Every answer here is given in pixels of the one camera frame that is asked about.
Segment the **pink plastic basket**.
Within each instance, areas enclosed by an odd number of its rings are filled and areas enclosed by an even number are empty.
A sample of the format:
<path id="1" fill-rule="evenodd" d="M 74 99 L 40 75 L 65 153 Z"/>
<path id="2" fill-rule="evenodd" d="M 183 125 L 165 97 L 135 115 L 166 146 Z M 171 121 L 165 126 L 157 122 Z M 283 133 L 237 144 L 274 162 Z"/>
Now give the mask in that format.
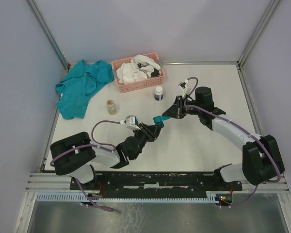
<path id="1" fill-rule="evenodd" d="M 147 53 L 147 54 L 143 54 L 143 55 L 154 59 L 155 62 L 160 65 L 160 59 L 159 59 L 159 56 L 158 56 L 157 53 L 152 52 L 152 53 Z M 123 59 L 119 59 L 119 60 L 114 60 L 111 63 L 112 70 L 113 70 L 113 74 L 114 74 L 114 80 L 116 82 L 116 85 L 119 87 L 119 90 L 120 90 L 121 93 L 126 93 L 126 92 L 130 92 L 130 91 L 134 91 L 134 90 L 144 89 L 144 88 L 147 88 L 147 87 L 156 86 L 156 85 L 160 85 L 160 84 L 163 83 L 163 80 L 164 80 L 164 77 L 165 77 L 165 71 L 164 71 L 163 67 L 160 65 L 161 68 L 162 68 L 162 75 L 159 76 L 159 77 L 149 78 L 149 79 L 144 80 L 144 81 L 130 83 L 130 84 L 120 84 L 118 82 L 116 70 L 123 63 L 128 63 L 129 62 L 129 59 L 131 59 L 131 58 L 133 58 L 133 57 L 128 57 L 128 58 L 123 58 Z"/>

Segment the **white cloth in basket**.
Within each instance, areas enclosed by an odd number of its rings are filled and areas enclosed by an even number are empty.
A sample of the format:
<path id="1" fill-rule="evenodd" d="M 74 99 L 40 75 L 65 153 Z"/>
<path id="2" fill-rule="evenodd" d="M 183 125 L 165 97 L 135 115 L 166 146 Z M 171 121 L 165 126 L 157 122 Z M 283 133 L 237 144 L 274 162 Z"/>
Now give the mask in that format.
<path id="1" fill-rule="evenodd" d="M 147 72 L 152 72 L 153 69 L 162 71 L 154 59 L 138 54 L 129 59 L 128 63 L 123 63 L 116 70 L 116 74 L 120 84 L 130 84 L 149 79 Z"/>

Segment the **aluminium frame post right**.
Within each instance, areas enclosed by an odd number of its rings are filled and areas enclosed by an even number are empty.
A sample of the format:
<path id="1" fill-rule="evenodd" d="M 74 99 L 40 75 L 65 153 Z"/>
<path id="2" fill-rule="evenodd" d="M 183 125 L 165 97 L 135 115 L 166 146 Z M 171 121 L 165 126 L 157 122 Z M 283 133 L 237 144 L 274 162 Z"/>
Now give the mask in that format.
<path id="1" fill-rule="evenodd" d="M 257 28 L 255 29 L 246 49 L 244 50 L 242 56 L 238 61 L 238 67 L 240 69 L 244 68 L 246 63 L 248 62 L 254 48 L 258 44 L 259 40 L 261 39 L 263 33 L 267 29 L 269 23 L 271 22 L 272 18 L 274 17 L 276 11 L 278 10 L 280 4 L 282 3 L 281 0 L 272 0 L 267 9 L 265 10 Z"/>

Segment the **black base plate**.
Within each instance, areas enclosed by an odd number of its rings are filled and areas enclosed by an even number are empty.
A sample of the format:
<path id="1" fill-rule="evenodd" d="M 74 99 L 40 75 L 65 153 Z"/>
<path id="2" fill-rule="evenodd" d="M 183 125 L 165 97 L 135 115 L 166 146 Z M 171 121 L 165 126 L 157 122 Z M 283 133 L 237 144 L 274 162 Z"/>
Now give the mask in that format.
<path id="1" fill-rule="evenodd" d="M 205 198 L 206 192 L 242 191 L 240 181 L 227 183 L 213 172 L 119 172 L 99 171 L 93 181 L 82 184 L 104 198 L 164 199 Z"/>

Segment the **black item in basket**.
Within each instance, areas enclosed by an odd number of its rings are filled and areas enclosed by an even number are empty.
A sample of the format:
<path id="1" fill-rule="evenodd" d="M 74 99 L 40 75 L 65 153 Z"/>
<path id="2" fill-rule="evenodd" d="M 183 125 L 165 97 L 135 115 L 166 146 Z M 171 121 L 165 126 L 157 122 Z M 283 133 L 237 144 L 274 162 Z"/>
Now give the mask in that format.
<path id="1" fill-rule="evenodd" d="M 161 76 L 161 74 L 162 74 L 162 71 L 161 70 L 157 70 L 157 69 L 153 69 L 152 72 L 147 72 L 147 75 L 150 78 L 159 77 L 159 76 Z"/>

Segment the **aluminium frame post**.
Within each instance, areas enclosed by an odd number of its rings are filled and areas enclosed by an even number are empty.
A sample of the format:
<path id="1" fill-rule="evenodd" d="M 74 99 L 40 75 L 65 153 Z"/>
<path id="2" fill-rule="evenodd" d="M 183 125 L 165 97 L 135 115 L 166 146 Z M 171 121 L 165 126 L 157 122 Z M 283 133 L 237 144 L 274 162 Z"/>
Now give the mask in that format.
<path id="1" fill-rule="evenodd" d="M 263 33 L 267 29 L 269 23 L 271 22 L 272 18 L 274 17 L 276 11 L 278 10 L 280 4 L 282 3 L 281 0 L 272 0 L 267 9 L 265 10 L 257 28 L 255 29 L 246 49 L 244 50 L 242 56 L 238 61 L 238 67 L 240 69 L 244 68 L 246 63 L 248 62 L 254 48 L 258 44 L 259 40 L 261 39 Z"/>
<path id="2" fill-rule="evenodd" d="M 36 18 L 41 30 L 43 31 L 47 41 L 49 42 L 51 48 L 55 52 L 58 60 L 60 61 L 62 67 L 65 69 L 65 71 L 69 71 L 70 64 L 65 58 L 63 52 L 60 50 L 57 42 L 55 41 L 46 21 L 44 20 L 42 13 L 38 9 L 38 6 L 34 0 L 25 0 L 26 4 L 30 8 L 31 12 L 33 13 L 34 17 Z"/>

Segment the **aluminium frame post left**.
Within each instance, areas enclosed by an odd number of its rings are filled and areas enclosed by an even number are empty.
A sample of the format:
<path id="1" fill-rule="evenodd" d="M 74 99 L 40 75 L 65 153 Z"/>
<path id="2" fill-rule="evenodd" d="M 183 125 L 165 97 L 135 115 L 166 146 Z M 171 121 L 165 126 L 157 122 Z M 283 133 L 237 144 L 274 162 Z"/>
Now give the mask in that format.
<path id="1" fill-rule="evenodd" d="M 33 13 L 34 17 L 36 18 L 41 30 L 43 31 L 47 41 L 49 42 L 51 48 L 55 52 L 58 60 L 60 61 L 62 67 L 65 69 L 65 71 L 69 71 L 70 64 L 65 58 L 63 52 L 60 50 L 57 42 L 55 41 L 46 21 L 44 20 L 42 13 L 38 9 L 38 6 L 34 0 L 25 0 L 26 4 L 30 8 L 31 12 Z"/>

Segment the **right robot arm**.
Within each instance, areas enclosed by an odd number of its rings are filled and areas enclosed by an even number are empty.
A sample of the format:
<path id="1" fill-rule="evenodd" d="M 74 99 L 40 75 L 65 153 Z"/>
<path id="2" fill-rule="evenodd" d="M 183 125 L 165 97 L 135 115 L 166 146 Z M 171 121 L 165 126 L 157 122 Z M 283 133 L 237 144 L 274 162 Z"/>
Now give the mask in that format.
<path id="1" fill-rule="evenodd" d="M 226 112 L 215 107 L 209 87 L 198 87 L 194 92 L 194 99 L 189 95 L 176 96 L 163 117 L 198 116 L 204 126 L 225 137 L 242 152 L 240 164 L 224 165 L 216 170 L 218 175 L 213 177 L 213 185 L 224 190 L 234 181 L 247 180 L 252 185 L 278 182 L 285 167 L 276 139 L 251 133 L 232 121 Z"/>

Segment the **white cap pill bottle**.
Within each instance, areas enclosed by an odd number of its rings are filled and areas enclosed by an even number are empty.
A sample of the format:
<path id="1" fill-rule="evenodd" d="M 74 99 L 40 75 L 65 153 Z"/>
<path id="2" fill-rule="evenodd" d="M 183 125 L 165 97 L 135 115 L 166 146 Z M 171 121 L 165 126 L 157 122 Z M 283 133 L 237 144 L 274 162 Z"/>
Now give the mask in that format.
<path id="1" fill-rule="evenodd" d="M 163 88 L 161 86 L 157 86 L 155 88 L 154 99 L 157 101 L 161 101 L 163 99 Z"/>

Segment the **teal shirt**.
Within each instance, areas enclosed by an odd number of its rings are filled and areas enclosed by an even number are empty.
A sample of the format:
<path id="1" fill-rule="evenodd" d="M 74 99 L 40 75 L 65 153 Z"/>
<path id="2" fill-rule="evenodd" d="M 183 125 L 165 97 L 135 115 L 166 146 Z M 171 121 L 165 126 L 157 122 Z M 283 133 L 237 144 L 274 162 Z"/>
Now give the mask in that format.
<path id="1" fill-rule="evenodd" d="M 66 120 L 85 117 L 90 99 L 114 80 L 112 66 L 104 61 L 87 64 L 79 61 L 56 84 L 57 108 Z"/>

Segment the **clear vitamin pill bottle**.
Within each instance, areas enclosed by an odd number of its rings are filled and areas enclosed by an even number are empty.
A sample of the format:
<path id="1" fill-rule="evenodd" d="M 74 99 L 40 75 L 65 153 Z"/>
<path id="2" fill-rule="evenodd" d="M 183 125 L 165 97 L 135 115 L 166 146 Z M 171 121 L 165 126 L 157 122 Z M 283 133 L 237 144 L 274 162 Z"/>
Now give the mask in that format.
<path id="1" fill-rule="evenodd" d="M 110 115 L 115 115 L 117 113 L 115 102 L 113 100 L 107 100 L 106 106 Z"/>

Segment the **teal pill box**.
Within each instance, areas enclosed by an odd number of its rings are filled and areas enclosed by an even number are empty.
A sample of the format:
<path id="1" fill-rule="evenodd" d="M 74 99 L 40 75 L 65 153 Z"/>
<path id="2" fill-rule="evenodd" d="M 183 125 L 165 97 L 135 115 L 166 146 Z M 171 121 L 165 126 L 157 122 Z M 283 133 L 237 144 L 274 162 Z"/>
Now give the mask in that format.
<path id="1" fill-rule="evenodd" d="M 169 120 L 169 116 L 156 116 L 153 118 L 153 121 L 156 125 L 163 125 L 164 121 Z"/>

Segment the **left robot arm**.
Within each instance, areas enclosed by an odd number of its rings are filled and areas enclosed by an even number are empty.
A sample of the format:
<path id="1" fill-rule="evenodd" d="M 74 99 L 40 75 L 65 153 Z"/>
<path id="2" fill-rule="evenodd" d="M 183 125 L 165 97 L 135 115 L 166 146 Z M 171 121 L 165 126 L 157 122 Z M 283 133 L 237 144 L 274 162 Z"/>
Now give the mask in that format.
<path id="1" fill-rule="evenodd" d="M 90 139 L 87 132 L 51 144 L 50 166 L 55 168 L 56 175 L 69 174 L 86 189 L 93 189 L 97 185 L 97 176 L 90 162 L 103 164 L 112 169 L 123 168 L 129 165 L 130 161 L 136 160 L 143 152 L 146 143 L 154 142 L 164 127 L 162 122 L 153 125 L 137 124 L 131 118 L 119 122 L 104 120 L 103 123 L 124 125 L 130 128 L 134 135 L 127 137 L 117 146 L 98 143 Z"/>

